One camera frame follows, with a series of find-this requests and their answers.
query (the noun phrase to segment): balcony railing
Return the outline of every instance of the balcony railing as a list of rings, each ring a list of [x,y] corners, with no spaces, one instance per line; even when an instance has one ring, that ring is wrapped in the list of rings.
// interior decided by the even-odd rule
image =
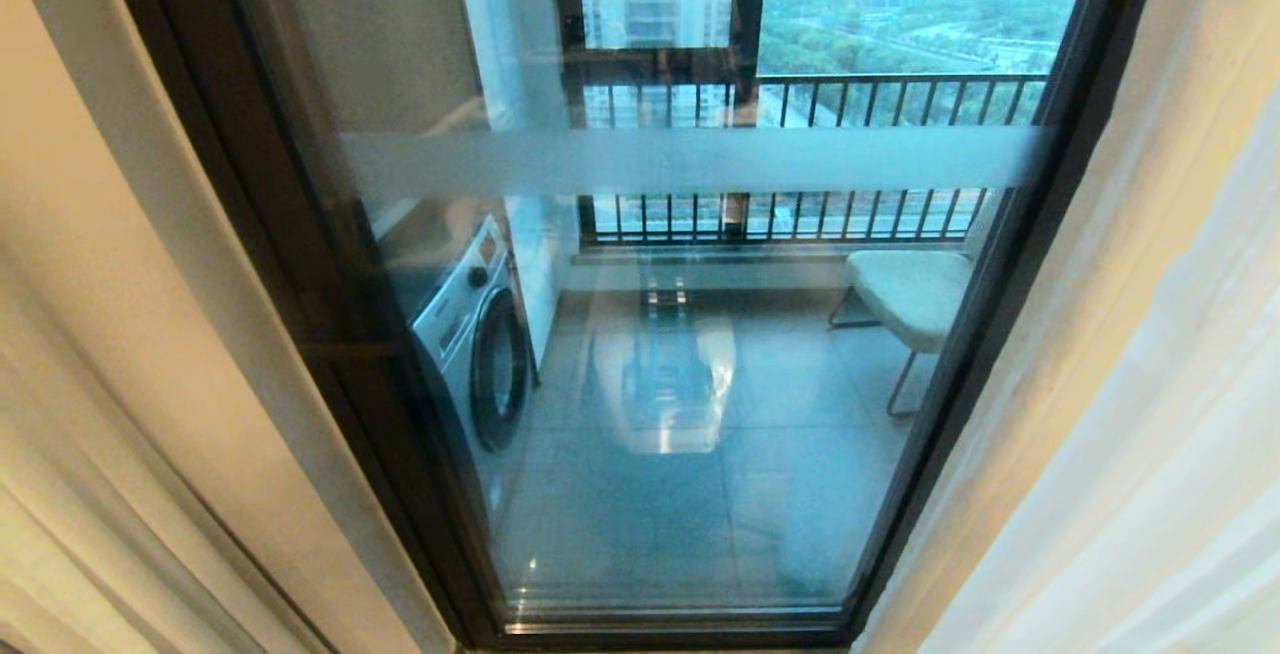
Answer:
[[[1047,76],[760,76],[759,127],[1037,124]],[[730,84],[600,84],[589,127],[732,125]],[[936,244],[963,241],[991,189],[580,197],[584,247]]]

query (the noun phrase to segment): door frame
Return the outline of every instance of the door frame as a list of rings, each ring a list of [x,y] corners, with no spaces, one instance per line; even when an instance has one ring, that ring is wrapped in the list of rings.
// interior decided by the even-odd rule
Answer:
[[[369,221],[358,207],[321,202],[308,184],[243,12],[233,0],[125,3],[201,165],[451,632],[467,649],[605,650],[846,646],[863,631],[1107,124],[1146,0],[1076,3],[1069,47],[1052,72],[1056,95],[1042,104],[1059,125],[1046,171],[1015,202],[1024,216],[988,247],[983,285],[969,294],[975,306],[963,308],[955,346],[940,362],[948,385],[931,388],[932,421],[910,436],[847,614],[758,618],[755,627],[673,616],[667,631],[614,621],[524,634],[504,631],[494,613],[500,587],[466,507],[475,483],[465,465],[447,463],[445,442],[458,433],[434,416],[440,383],[422,375],[406,326],[387,316],[396,311],[387,282],[344,265],[352,250],[376,259]],[[754,24],[746,22],[756,45],[760,8]],[[737,84],[749,97],[750,81]],[[413,420],[429,424],[416,429]]]

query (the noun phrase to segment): chair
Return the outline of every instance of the chair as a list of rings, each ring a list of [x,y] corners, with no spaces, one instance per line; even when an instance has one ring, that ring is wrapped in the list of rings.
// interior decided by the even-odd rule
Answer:
[[[937,355],[946,344],[965,289],[973,278],[975,262],[995,221],[997,203],[987,200],[979,209],[965,235],[964,250],[861,250],[845,259],[849,289],[832,308],[827,323],[832,329],[884,325],[911,353],[906,358],[886,412],[891,417],[908,416],[895,412],[893,404],[915,363],[916,355]],[[838,323],[836,317],[854,293],[874,316],[873,321]]]

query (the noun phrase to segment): washing machine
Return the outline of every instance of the washing machine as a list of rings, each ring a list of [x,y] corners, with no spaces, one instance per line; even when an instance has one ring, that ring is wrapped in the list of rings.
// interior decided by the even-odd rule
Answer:
[[[493,216],[439,276],[412,328],[461,420],[493,531],[521,471],[531,380],[511,253]]]

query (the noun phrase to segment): sliding glass door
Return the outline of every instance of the sliding glass door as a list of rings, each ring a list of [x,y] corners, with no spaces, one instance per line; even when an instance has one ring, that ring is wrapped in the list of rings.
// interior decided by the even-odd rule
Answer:
[[[845,645],[1142,0],[129,0],[468,645]]]

